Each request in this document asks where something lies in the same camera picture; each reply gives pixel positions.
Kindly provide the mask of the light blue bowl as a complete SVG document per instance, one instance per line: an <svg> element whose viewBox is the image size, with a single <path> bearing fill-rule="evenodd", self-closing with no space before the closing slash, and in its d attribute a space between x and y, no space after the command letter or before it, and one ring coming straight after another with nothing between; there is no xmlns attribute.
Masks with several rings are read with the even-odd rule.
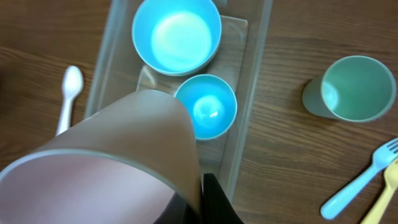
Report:
<svg viewBox="0 0 398 224"><path fill-rule="evenodd" d="M212 0L143 1L131 28L140 58L174 77L206 66L220 46L221 34L221 16Z"/></svg>

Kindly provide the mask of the teal green cup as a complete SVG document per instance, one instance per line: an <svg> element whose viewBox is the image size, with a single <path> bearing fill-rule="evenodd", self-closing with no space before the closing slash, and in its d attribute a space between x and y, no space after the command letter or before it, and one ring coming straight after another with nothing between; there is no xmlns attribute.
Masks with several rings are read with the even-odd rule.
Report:
<svg viewBox="0 0 398 224"><path fill-rule="evenodd" d="M385 115L396 99L396 80L382 62L352 55L333 63L305 86L304 107L312 114L352 123Z"/></svg>

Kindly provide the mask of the light blue cup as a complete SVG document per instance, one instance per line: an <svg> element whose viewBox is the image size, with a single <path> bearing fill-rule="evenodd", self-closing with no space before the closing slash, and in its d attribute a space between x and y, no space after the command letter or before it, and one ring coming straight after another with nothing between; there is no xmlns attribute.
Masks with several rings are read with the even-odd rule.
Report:
<svg viewBox="0 0 398 224"><path fill-rule="evenodd" d="M210 74L184 81L174 94L188 110L197 140L215 139L228 131L238 113L232 87Z"/></svg>

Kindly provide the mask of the yellow plastic fork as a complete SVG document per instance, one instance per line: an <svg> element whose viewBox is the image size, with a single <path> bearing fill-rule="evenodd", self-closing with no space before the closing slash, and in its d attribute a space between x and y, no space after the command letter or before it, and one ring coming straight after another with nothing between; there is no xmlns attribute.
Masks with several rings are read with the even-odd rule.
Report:
<svg viewBox="0 0 398 224"><path fill-rule="evenodd" d="M364 217L361 224L378 224L397 190L397 159L384 171L385 187L376 203Z"/></svg>

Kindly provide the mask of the white plastic spoon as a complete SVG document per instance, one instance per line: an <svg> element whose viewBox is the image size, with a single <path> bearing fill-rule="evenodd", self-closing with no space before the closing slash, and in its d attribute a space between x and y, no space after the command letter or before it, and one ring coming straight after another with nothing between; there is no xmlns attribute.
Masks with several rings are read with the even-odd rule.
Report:
<svg viewBox="0 0 398 224"><path fill-rule="evenodd" d="M69 66L62 82L63 103L58 121L56 136L65 132L71 125L72 108L75 98L83 90L83 74L76 66Z"/></svg>

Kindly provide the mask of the pink cup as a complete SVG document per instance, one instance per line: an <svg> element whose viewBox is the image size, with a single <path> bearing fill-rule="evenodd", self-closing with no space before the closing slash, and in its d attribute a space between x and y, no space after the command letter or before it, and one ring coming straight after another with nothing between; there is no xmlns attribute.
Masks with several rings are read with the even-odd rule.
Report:
<svg viewBox="0 0 398 224"><path fill-rule="evenodd" d="M172 95L137 91L1 171L2 223L199 223L192 119Z"/></svg>

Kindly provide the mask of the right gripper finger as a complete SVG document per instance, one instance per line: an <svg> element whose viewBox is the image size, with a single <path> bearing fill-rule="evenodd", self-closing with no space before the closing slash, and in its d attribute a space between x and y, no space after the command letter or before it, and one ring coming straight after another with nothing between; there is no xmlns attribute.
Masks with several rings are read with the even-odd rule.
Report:
<svg viewBox="0 0 398 224"><path fill-rule="evenodd" d="M243 224L212 173L203 176L203 219L207 224Z"/></svg>

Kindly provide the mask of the light blue plastic fork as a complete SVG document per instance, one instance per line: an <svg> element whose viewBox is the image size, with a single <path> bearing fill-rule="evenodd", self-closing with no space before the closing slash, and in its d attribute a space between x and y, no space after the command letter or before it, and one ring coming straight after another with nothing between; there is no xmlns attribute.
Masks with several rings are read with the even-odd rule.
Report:
<svg viewBox="0 0 398 224"><path fill-rule="evenodd" d="M332 220L337 217L367 186L367 184L383 169L397 158L397 138L378 147L371 159L371 165L357 178L334 194L320 208L320 214L324 219Z"/></svg>

